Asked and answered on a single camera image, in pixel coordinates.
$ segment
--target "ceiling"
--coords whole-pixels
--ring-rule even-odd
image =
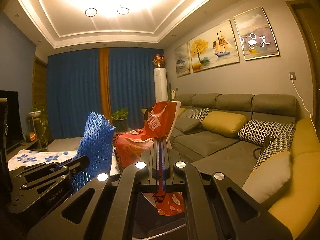
[[[48,55],[99,47],[165,48],[240,0],[10,0],[5,13]],[[120,7],[129,13],[117,13]],[[95,8],[97,15],[85,11]]]

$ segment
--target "white power cord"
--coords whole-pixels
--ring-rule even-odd
[[[301,100],[302,100],[302,104],[303,104],[304,109],[306,109],[306,110],[309,112],[311,123],[312,123],[312,125],[313,125],[313,128],[314,128],[315,131],[316,131],[316,127],[315,127],[315,125],[313,124],[313,121],[312,121],[311,112],[310,112],[310,111],[306,108],[306,106],[304,105],[303,98],[299,95],[299,93],[298,93],[298,91],[297,91],[297,89],[296,89],[296,86],[295,86],[294,83],[293,83],[293,75],[291,75],[290,77],[291,77],[292,85],[293,85],[294,89],[295,89],[296,92],[297,92],[297,95],[298,95],[298,96],[301,98]]]

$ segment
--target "sofa headrest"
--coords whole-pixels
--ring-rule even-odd
[[[211,93],[211,94],[199,94],[195,95],[191,98],[192,105],[195,107],[200,108],[211,108],[215,109],[216,104],[216,97],[221,94],[218,93]]]
[[[194,95],[195,94],[177,95],[174,101],[180,101],[182,106],[192,106],[191,97],[193,97]]]
[[[256,95],[252,99],[252,111],[296,117],[296,98],[292,95]]]
[[[217,109],[228,111],[251,112],[251,100],[253,95],[250,94],[229,94],[217,97]]]

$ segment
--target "yellow tree in painting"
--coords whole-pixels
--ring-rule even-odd
[[[202,39],[195,40],[191,45],[191,56],[195,57],[197,55],[200,62],[200,55],[207,50],[208,45],[208,41]]]

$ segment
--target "framed painting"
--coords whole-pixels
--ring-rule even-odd
[[[280,55],[276,38],[261,6],[240,13],[233,19],[245,60]]]
[[[190,62],[188,55],[188,44],[185,43],[174,50],[177,77],[190,74]]]
[[[189,41],[193,72],[240,62],[230,20]]]

